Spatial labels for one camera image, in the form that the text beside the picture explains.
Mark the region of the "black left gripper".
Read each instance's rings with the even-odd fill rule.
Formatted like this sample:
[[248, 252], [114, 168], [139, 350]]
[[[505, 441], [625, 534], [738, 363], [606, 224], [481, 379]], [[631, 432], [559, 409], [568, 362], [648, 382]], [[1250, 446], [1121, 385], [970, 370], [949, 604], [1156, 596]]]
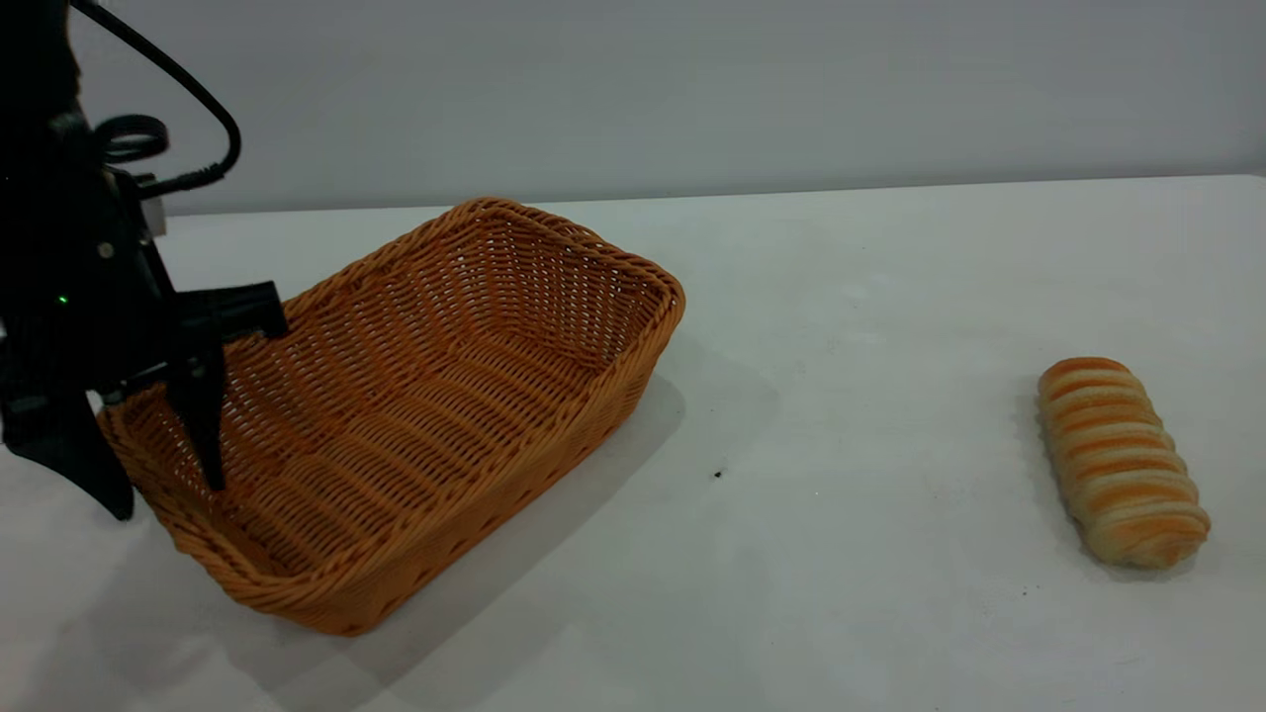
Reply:
[[225, 346], [289, 328], [271, 281], [175, 288], [144, 210], [162, 185], [123, 168], [168, 144], [153, 117], [3, 122], [4, 362], [70, 391], [3, 397], [3, 442], [118, 521], [135, 513], [133, 486], [81, 391], [122, 400], [167, 383], [205, 483], [222, 492]]

